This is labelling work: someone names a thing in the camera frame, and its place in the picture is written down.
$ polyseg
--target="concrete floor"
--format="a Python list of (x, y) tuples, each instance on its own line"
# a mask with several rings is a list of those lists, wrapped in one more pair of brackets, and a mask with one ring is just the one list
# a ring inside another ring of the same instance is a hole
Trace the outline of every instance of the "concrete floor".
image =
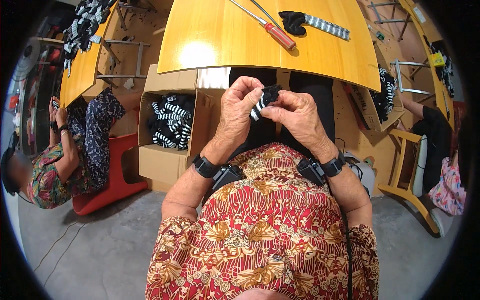
[[(40, 283), (47, 282), (53, 299), (143, 299), (164, 197), (143, 192), (83, 217), (71, 202), (42, 210), (20, 201), (20, 227), (32, 268), (71, 225), (36, 270)], [(380, 299), (420, 299), (447, 257), (460, 218), (440, 239), (416, 219), (413, 206), (385, 196), (372, 203)]]

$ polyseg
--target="red chair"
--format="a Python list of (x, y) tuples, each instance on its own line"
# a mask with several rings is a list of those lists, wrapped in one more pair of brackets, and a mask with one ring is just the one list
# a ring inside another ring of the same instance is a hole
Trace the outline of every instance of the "red chair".
[(109, 140), (108, 146), (110, 147), (110, 175), (108, 181), (100, 191), (73, 198), (73, 210), (79, 216), (85, 216), (148, 188), (148, 183), (145, 181), (128, 184), (123, 178), (121, 157), (125, 151), (138, 146), (138, 134), (112, 138)]

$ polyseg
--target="yellow table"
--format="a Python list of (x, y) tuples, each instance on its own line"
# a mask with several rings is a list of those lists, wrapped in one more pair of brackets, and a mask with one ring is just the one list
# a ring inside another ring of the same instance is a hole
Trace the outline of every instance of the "yellow table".
[(117, 9), (118, 1), (110, 8), (110, 15), (107, 21), (98, 26), (95, 33), (102, 37), (100, 44), (92, 43), (90, 51), (81, 53), (78, 51), (77, 56), (72, 62), (72, 71), (68, 77), (68, 70), (63, 72), (60, 90), (60, 107), (66, 108), (78, 97), (83, 95), (89, 88), (95, 85), (96, 77), (98, 75), (98, 61), (102, 46), (105, 42), (105, 34), (107, 33), (108, 25), (112, 19), (113, 13)]
[[(250, 0), (237, 2), (269, 21)], [(259, 2), (281, 25), (278, 12), (304, 12), (350, 30), (350, 41), (305, 25), (307, 35), (292, 36), (297, 49), (288, 51), (229, 0), (175, 0), (163, 37), (158, 73), (264, 67), (322, 75), (381, 91), (372, 39), (355, 0)]]
[(410, 0), (408, 1), (399, 0), (399, 2), (400, 2), (400, 5), (402, 5), (402, 7), (407, 11), (407, 13), (409, 13), (412, 16), (413, 24), (415, 25), (415, 28), (417, 29), (420, 35), (422, 45), (425, 49), (425, 53), (427, 53), (428, 64), (430, 65), (430, 70), (432, 72), (433, 85), (435, 86), (435, 97), (436, 97), (437, 107), (440, 109), (440, 111), (448, 120), (450, 127), (452, 127), (452, 129), (455, 130), (453, 100), (450, 98), (447, 88), (445, 87), (443, 82), (441, 82), (440, 79), (438, 79), (437, 73), (435, 71), (435, 66), (433, 64), (433, 60), (430, 58), (430, 47), (427, 45), (427, 43), (425, 42), (425, 39), (423, 38), (423, 36), (425, 35), (425, 32), (423, 31), (423, 28), (417, 19), (417, 15), (413, 12), (413, 9), (412, 9), (414, 4), (411, 5)]

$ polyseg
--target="chair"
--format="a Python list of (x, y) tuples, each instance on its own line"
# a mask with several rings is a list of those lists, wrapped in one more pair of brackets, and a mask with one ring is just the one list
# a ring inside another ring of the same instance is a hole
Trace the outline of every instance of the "chair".
[[(430, 215), (429, 211), (418, 199), (418, 197), (423, 195), (422, 182), (423, 182), (423, 171), (425, 168), (426, 157), (427, 157), (427, 140), (426, 140), (427, 138), (425, 135), (421, 137), (419, 135), (401, 131), (398, 129), (392, 129), (390, 134), (396, 138), (402, 139), (402, 149), (400, 152), (399, 165), (396, 168), (396, 173), (393, 178), (393, 181), (391, 182), (391, 185), (379, 183), (378, 189), (381, 191), (385, 191), (385, 192), (397, 195), (407, 201), (410, 201), (420, 211), (421, 215), (427, 221), (432, 231), (434, 233), (439, 233), (438, 226), (432, 219), (432, 216)], [(406, 183), (405, 184), (399, 183), (399, 181), (400, 181), (400, 174), (402, 173), (403, 163), (405, 160), (405, 151), (407, 149), (407, 141), (410, 141), (413, 143), (420, 142), (420, 145), (417, 151), (417, 157), (416, 157), (415, 165), (413, 168), (414, 171), (410, 178), (410, 183), (405, 189), (403, 189), (403, 188), (400, 188), (399, 185), (406, 186)]]
[(85, 216), (115, 201), (146, 190), (148, 183), (145, 181), (128, 184), (123, 178), (121, 157), (123, 153), (138, 145), (138, 134), (130, 134), (111, 138), (110, 147), (110, 175), (103, 189), (100, 191), (83, 194), (73, 198), (73, 210), (79, 216)]

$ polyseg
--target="wrinkled hand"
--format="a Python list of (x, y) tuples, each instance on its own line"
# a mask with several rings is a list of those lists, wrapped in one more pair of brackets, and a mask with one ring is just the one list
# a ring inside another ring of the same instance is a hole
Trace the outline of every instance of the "wrinkled hand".
[(317, 105), (310, 94), (280, 91), (276, 102), (261, 111), (262, 116), (282, 123), (293, 137), (315, 156), (337, 155), (317, 112)]
[(57, 120), (58, 127), (62, 127), (63, 125), (67, 124), (67, 110), (64, 108), (59, 108), (57, 110), (57, 114), (55, 115), (55, 119)]
[(247, 139), (250, 112), (260, 101), (263, 88), (260, 80), (242, 76), (222, 96), (222, 112), (215, 137), (233, 151)]
[(55, 116), (57, 115), (57, 110), (53, 107), (53, 101), (59, 102), (57, 97), (52, 97), (50, 99), (50, 105), (48, 106), (48, 110), (50, 112), (50, 122), (55, 122)]

